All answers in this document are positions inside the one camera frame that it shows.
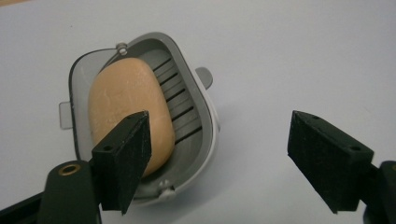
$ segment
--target soap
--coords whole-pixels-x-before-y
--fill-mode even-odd
[[[92,141],[99,143],[122,119],[147,110],[151,159],[144,175],[166,163],[175,147],[175,131],[160,84],[142,60],[119,60],[100,72],[89,94]]]

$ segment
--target white surface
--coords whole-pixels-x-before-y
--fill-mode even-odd
[[[395,1],[33,1],[0,7],[0,209],[75,158],[59,127],[74,60],[148,32],[206,66],[219,149],[172,202],[104,223],[361,223],[333,215],[287,156],[293,109],[396,160]]]

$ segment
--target gray soap dish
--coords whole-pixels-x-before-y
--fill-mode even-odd
[[[79,160],[91,159],[94,145],[88,120],[88,96],[96,75],[124,58],[140,58],[154,71],[176,133],[174,152],[154,174],[142,179],[133,203],[166,201],[187,188],[207,166],[217,147],[218,116],[206,89],[210,72],[200,67],[191,71],[176,43],[167,35],[150,33],[116,49],[100,49],[78,58],[69,77],[70,102],[60,103],[61,128],[72,129]]]

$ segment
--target white table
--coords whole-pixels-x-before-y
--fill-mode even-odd
[[[287,156],[293,109],[396,160],[395,1],[32,1],[0,7],[0,209],[75,159],[58,104],[74,60],[149,32],[207,67],[219,147],[172,202],[104,223],[362,223],[333,215]]]

